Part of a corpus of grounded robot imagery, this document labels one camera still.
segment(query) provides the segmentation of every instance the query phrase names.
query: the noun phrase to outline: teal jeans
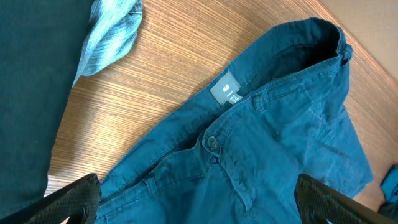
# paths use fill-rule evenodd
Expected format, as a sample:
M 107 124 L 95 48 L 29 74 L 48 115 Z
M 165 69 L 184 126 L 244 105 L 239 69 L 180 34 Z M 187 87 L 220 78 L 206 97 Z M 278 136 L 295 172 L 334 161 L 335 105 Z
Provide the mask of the teal jeans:
M 352 53 L 321 19 L 272 28 L 115 165 L 97 223 L 301 223 L 301 173 L 354 197 L 373 177 L 343 106 Z

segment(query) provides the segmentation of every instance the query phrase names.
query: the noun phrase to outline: striped fabric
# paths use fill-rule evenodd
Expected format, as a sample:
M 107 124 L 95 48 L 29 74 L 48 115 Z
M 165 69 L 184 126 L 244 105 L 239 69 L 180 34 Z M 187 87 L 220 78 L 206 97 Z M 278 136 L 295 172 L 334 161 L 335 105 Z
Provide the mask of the striped fabric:
M 95 0 L 73 84 L 81 75 L 94 75 L 125 56 L 141 20 L 141 0 Z

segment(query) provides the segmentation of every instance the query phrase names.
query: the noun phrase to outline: metal button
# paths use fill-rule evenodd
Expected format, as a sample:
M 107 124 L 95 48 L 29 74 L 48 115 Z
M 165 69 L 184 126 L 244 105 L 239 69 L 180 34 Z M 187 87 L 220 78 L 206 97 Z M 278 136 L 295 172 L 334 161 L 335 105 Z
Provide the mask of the metal button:
M 217 140 L 214 138 L 214 136 L 210 136 L 207 139 L 207 145 L 210 147 L 210 149 L 216 149 L 217 148 Z

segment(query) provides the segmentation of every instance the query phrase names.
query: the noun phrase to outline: black fabric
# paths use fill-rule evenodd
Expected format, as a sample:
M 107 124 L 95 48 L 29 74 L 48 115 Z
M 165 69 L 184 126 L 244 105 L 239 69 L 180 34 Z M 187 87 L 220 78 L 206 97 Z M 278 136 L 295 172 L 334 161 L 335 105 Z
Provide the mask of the black fabric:
M 92 2 L 0 1 L 0 218 L 43 197 Z

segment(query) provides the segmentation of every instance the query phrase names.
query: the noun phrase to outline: wooden table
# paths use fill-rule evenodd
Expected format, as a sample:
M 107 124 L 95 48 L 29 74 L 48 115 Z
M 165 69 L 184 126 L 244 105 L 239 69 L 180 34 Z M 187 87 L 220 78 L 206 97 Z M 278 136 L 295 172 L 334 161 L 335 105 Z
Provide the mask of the wooden table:
M 271 27 L 316 16 L 317 0 L 151 0 L 132 50 L 73 88 L 58 132 L 47 194 L 94 172 L 102 179 L 143 135 L 201 90 Z M 374 181 L 356 200 L 377 210 L 379 184 L 398 162 L 398 83 L 346 33 L 354 48 L 346 107 Z

